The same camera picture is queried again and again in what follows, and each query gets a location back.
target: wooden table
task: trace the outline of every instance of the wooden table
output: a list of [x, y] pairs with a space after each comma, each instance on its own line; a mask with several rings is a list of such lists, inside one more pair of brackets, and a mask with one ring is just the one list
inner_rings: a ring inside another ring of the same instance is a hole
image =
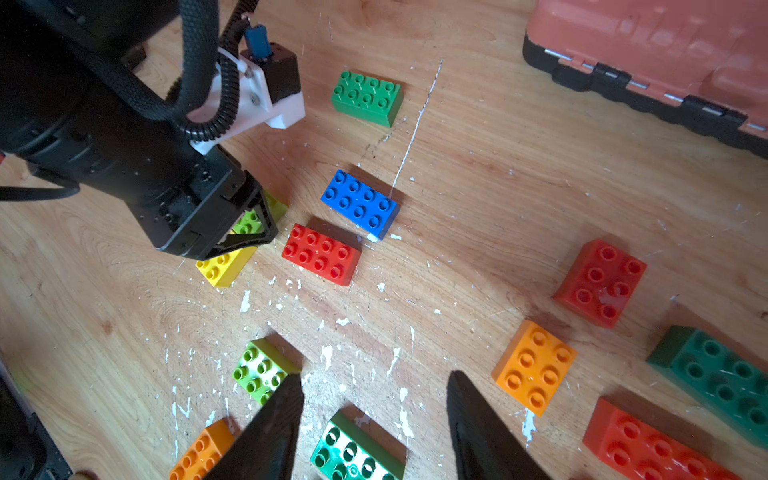
[[[222, 2], [223, 20], [231, 6]], [[603, 395], [743, 478], [764, 478], [765, 451], [644, 359], [685, 323], [765, 368], [768, 162], [557, 86], [521, 56], [533, 6], [262, 2], [257, 20], [299, 56], [306, 118], [225, 143], [291, 206], [232, 288], [154, 251], [127, 208], [95, 190], [0, 205], [0, 356], [71, 466], [165, 478], [209, 417], [252, 418], [255, 402], [230, 375], [249, 340], [272, 336], [303, 358], [294, 478], [317, 477], [309, 456], [340, 408], [367, 413], [397, 455], [407, 449], [407, 478], [455, 478], [448, 374], [464, 370], [525, 442], [524, 409], [490, 372], [528, 318], [579, 352], [529, 444], [552, 478], [619, 478], [581, 445]], [[149, 42], [141, 78], [164, 92], [180, 53], [176, 21]], [[402, 84], [393, 128], [334, 111], [345, 69]], [[397, 179], [402, 198], [397, 238], [362, 242], [350, 288], [280, 258], [294, 222], [361, 233], [319, 201], [337, 168], [384, 193]], [[37, 184], [14, 158], [0, 176]], [[596, 237], [649, 266], [613, 330], [551, 299]]]

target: black cable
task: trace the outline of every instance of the black cable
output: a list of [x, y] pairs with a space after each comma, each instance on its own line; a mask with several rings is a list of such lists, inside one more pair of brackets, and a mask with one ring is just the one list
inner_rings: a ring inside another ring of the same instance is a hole
[[[240, 39], [246, 28], [250, 27], [250, 21], [243, 18], [246, 13], [256, 10], [259, 0], [239, 0], [235, 4], [227, 26], [221, 34], [220, 47], [237, 58]], [[237, 65], [226, 55], [219, 54], [219, 66], [221, 67], [221, 98], [216, 114], [205, 122], [194, 122], [186, 115], [180, 117], [174, 123], [192, 141], [212, 141], [222, 136], [235, 122], [237, 109], [240, 105], [240, 71]], [[167, 101], [175, 99], [179, 93], [183, 78], [178, 78], [168, 90]]]
[[177, 93], [174, 103], [168, 103], [158, 97], [119, 62], [104, 60], [77, 45], [70, 45], [70, 49], [88, 69], [142, 117], [156, 121], [182, 118], [205, 103], [214, 79], [214, 65], [219, 55], [218, 2], [179, 0], [179, 14], [184, 41], [184, 71], [181, 75], [183, 87]]

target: red lego brick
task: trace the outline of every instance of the red lego brick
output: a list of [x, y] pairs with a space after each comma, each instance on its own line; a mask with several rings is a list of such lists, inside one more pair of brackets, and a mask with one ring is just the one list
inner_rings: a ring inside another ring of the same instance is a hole
[[647, 265], [603, 240], [585, 243], [554, 299], [612, 329]]
[[601, 462], [632, 480], [740, 480], [605, 398], [598, 400], [584, 444]]
[[297, 223], [283, 249], [283, 258], [336, 285], [348, 286], [360, 260], [360, 250]]

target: lego duplo brick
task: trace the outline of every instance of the lego duplo brick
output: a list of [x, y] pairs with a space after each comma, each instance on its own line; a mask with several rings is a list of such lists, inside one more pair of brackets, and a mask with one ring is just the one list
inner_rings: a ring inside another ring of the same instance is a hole
[[584, 444], [632, 480], [739, 480], [739, 477], [600, 398]]
[[547, 330], [523, 320], [492, 376], [505, 392], [541, 416], [576, 355]]
[[688, 326], [672, 326], [647, 362], [749, 442], [768, 449], [765, 372]]
[[[270, 209], [272, 218], [277, 222], [288, 211], [288, 207], [280, 203], [275, 197], [264, 192], [266, 204]], [[232, 228], [234, 233], [260, 233], [263, 230], [261, 221], [253, 210], [246, 212]], [[208, 283], [216, 288], [229, 288], [235, 281], [240, 271], [248, 264], [248, 260], [256, 252], [257, 247], [246, 247], [233, 252], [225, 253], [218, 257], [197, 262], [200, 273], [205, 276]]]
[[406, 467], [363, 430], [337, 412], [312, 454], [328, 480], [402, 480]]
[[235, 438], [224, 419], [206, 427], [168, 475], [168, 480], [201, 480], [227, 453]]
[[283, 258], [336, 285], [348, 286], [360, 260], [360, 250], [296, 223], [283, 249]]
[[343, 114], [391, 127], [402, 104], [402, 89], [391, 81], [344, 71], [331, 102]]
[[386, 235], [400, 211], [397, 202], [341, 170], [333, 175], [321, 200], [373, 235], [375, 240]]
[[232, 372], [232, 378], [254, 400], [264, 405], [288, 374], [299, 372], [300, 370], [266, 339], [258, 339], [248, 342], [248, 349], [240, 357], [237, 368]]
[[586, 243], [554, 299], [597, 326], [613, 328], [647, 265], [603, 240]]

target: dark green lego brick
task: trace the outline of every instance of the dark green lego brick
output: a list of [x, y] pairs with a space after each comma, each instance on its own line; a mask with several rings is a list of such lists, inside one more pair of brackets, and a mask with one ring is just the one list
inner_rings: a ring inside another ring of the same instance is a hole
[[768, 448], [765, 372], [687, 326], [672, 326], [647, 362], [745, 439]]
[[402, 480], [406, 470], [341, 412], [320, 437], [312, 463], [329, 480]]
[[391, 81], [344, 71], [331, 102], [343, 114], [391, 127], [402, 104], [402, 89]]

